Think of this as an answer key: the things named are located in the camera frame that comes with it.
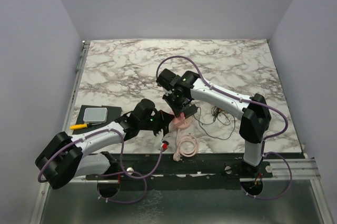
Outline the pink round power hub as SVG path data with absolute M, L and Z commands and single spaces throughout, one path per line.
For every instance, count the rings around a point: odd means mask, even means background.
M 192 118 L 189 117 L 187 119 L 185 119 L 185 123 L 182 124 L 180 127 L 178 127 L 177 129 L 180 129 L 180 130 L 186 130 L 187 128 L 189 128 L 192 124 Z

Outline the pink cube socket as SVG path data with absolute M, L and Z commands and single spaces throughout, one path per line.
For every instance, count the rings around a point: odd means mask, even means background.
M 171 122 L 176 128 L 180 127 L 182 124 L 185 123 L 185 114 L 181 113 L 178 117 L 174 117 Z

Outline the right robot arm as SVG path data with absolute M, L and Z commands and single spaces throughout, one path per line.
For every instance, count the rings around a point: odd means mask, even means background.
M 262 95 L 250 97 L 225 90 L 192 71 L 179 76 L 164 69 L 156 77 L 156 82 L 166 91 L 163 100 L 176 117 L 188 118 L 194 115 L 197 108 L 191 102 L 198 100 L 220 108 L 240 120 L 239 134 L 245 140 L 242 171 L 247 177 L 254 177 L 261 171 L 262 140 L 271 121 L 271 114 Z

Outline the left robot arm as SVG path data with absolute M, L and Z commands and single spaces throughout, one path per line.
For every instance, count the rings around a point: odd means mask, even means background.
M 159 150 L 165 151 L 168 142 L 163 138 L 168 134 L 174 118 L 171 113 L 157 110 L 151 100 L 142 99 L 133 111 L 102 128 L 76 135 L 60 132 L 35 160 L 39 169 L 37 180 L 49 183 L 53 189 L 59 189 L 78 176 L 100 174 L 103 178 L 110 179 L 116 174 L 116 165 L 103 161 L 94 169 L 85 163 L 90 154 L 112 144 L 124 143 L 136 137 L 140 131 L 153 132 L 158 139 Z

